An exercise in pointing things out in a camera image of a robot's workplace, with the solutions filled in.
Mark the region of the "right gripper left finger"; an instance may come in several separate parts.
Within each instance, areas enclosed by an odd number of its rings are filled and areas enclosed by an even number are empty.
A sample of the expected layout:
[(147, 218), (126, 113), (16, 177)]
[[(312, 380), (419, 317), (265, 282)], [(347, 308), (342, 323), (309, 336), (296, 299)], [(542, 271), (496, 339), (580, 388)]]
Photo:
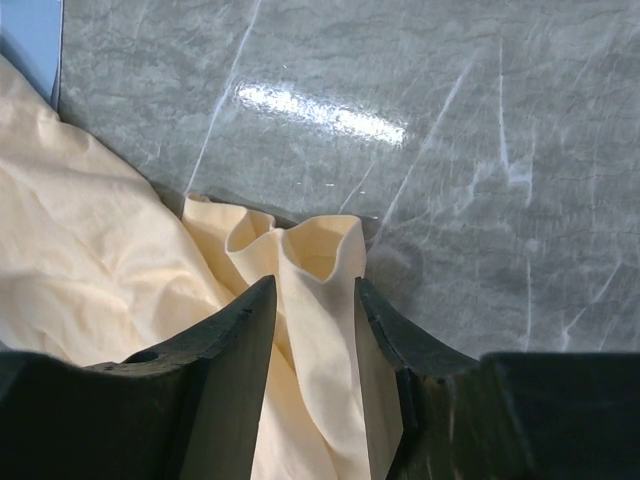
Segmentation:
[(121, 363), (87, 368), (89, 479), (247, 479), (276, 316), (273, 276)]

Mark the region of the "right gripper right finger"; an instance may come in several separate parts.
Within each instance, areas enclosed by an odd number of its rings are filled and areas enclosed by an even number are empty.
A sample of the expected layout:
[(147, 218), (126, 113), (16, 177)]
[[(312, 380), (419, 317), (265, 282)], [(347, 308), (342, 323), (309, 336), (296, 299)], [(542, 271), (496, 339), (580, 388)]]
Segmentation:
[(364, 278), (355, 281), (354, 325), (371, 477), (399, 479), (428, 426), (423, 381), (477, 361), (405, 318)]

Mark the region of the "cream yellow t shirt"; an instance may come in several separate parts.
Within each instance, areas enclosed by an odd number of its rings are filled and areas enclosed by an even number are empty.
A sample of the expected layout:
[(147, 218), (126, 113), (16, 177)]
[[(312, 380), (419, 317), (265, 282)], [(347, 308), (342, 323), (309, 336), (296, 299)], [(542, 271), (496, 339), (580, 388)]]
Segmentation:
[(62, 122), (1, 65), (1, 340), (78, 364), (121, 361), (220, 311), (270, 275), (277, 310), (251, 475), (382, 479), (397, 410), (367, 413), (356, 349), (361, 221), (267, 213), (150, 184)]

